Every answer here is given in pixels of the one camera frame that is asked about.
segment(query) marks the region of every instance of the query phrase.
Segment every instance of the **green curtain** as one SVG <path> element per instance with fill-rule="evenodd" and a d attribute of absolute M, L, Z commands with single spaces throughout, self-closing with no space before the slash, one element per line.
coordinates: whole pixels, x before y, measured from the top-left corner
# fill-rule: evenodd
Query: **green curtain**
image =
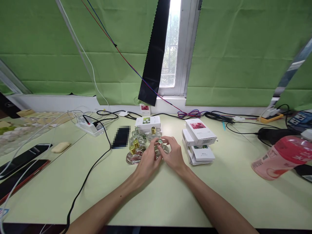
<path fill-rule="evenodd" d="M 55 0 L 1 1 L 0 31 L 0 58 L 34 94 L 96 94 Z"/>
<path fill-rule="evenodd" d="M 13 94 L 13 92 L 2 81 L 0 81 L 0 92 L 7 95 Z"/>
<path fill-rule="evenodd" d="M 103 25 L 124 57 L 143 74 L 153 28 L 157 0 L 90 1 Z M 87 9 L 77 0 L 63 0 L 71 24 L 93 64 L 97 87 L 110 105 L 135 105 L 141 79 L 123 60 Z M 89 71 L 92 68 L 85 58 Z M 97 94 L 98 102 L 106 101 Z"/>
<path fill-rule="evenodd" d="M 89 1 L 125 58 L 142 74 L 158 0 Z M 61 2 L 93 64 L 101 94 L 110 105 L 138 104 L 140 77 L 81 1 Z M 4 33 L 0 58 L 34 94 L 97 95 L 99 103 L 106 105 L 95 89 L 92 68 L 85 57 L 90 76 L 55 0 L 2 1 L 0 30 Z"/>
<path fill-rule="evenodd" d="M 190 106 L 267 106 L 312 32 L 312 1 L 203 0 Z"/>
<path fill-rule="evenodd" d="M 292 110 L 312 109 L 312 55 L 300 66 L 281 94 L 276 106 L 288 104 Z"/>

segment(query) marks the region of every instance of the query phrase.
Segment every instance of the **red phone case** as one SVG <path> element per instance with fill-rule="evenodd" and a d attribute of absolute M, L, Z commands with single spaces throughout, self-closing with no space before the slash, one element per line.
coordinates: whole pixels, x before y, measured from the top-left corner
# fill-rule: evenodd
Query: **red phone case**
<path fill-rule="evenodd" d="M 30 181 L 35 175 L 37 175 L 40 171 L 42 171 L 50 162 L 51 162 L 50 160 L 47 160 L 45 164 L 39 167 L 34 173 L 32 173 L 25 180 L 23 180 L 18 186 L 16 186 L 12 195 L 16 193 L 21 187 L 23 187 L 24 184 Z M 8 196 L 9 196 L 9 193 L 0 200 L 0 205 L 5 202 Z"/>

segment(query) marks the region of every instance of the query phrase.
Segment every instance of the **smartphone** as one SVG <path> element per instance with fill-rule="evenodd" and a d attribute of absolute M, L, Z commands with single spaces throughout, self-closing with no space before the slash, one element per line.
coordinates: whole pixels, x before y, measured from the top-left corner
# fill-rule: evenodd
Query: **smartphone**
<path fill-rule="evenodd" d="M 34 163 L 35 161 L 31 161 L 25 167 L 20 169 L 14 175 L 6 179 L 0 184 L 0 205 L 5 202 L 12 188 L 19 180 L 19 178 L 24 174 L 24 172 Z M 14 189 L 12 195 L 18 191 L 24 184 L 30 181 L 35 175 L 37 175 L 40 171 L 42 171 L 51 161 L 50 160 L 38 160 L 22 177 L 19 184 Z"/>
<path fill-rule="evenodd" d="M 52 144 L 38 144 L 31 149 L 27 150 L 26 152 L 20 154 L 16 158 L 13 159 L 13 161 L 7 162 L 6 164 L 2 165 L 0 167 L 0 180 L 3 180 L 10 175 L 12 175 L 17 170 L 21 169 L 23 166 L 25 166 L 28 162 L 42 154 L 44 151 L 46 151 L 49 146 L 51 147 Z"/>
<path fill-rule="evenodd" d="M 116 137 L 113 144 L 111 145 L 112 149 L 120 149 L 126 147 L 130 134 L 130 126 L 122 126 L 118 128 Z"/>

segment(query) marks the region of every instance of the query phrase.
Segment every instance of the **person's arm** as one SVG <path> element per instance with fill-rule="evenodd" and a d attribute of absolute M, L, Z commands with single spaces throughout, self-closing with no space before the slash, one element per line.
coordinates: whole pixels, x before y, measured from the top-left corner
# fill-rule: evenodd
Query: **person's arm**
<path fill-rule="evenodd" d="M 67 234 L 98 233 L 110 220 L 125 198 L 141 187 L 157 170 L 162 157 L 155 160 L 154 144 L 158 138 L 150 142 L 150 146 L 142 155 L 136 170 L 118 188 L 97 202 L 94 206 L 79 216 L 70 226 Z"/>
<path fill-rule="evenodd" d="M 174 137 L 164 136 L 162 138 L 171 146 L 169 154 L 158 147 L 164 161 L 190 188 L 218 233 L 258 233 L 230 203 L 208 187 L 184 163 L 181 146 Z"/>

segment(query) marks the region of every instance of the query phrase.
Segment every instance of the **hand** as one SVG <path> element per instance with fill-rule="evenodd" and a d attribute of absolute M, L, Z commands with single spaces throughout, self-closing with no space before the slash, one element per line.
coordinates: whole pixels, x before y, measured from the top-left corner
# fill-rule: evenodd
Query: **hand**
<path fill-rule="evenodd" d="M 156 143 L 158 141 L 158 138 L 154 138 L 151 140 L 149 147 L 144 151 L 142 155 L 142 159 L 140 163 L 137 165 L 136 170 L 131 175 L 136 180 L 138 187 L 144 184 L 150 176 L 157 170 L 161 160 L 162 156 L 159 156 L 155 160 L 155 149 L 154 145 L 158 144 Z"/>
<path fill-rule="evenodd" d="M 158 150 L 168 166 L 178 173 L 186 167 L 182 157 L 181 146 L 177 143 L 174 137 L 162 136 L 162 138 L 165 143 L 171 146 L 171 151 L 167 154 L 159 145 Z"/>

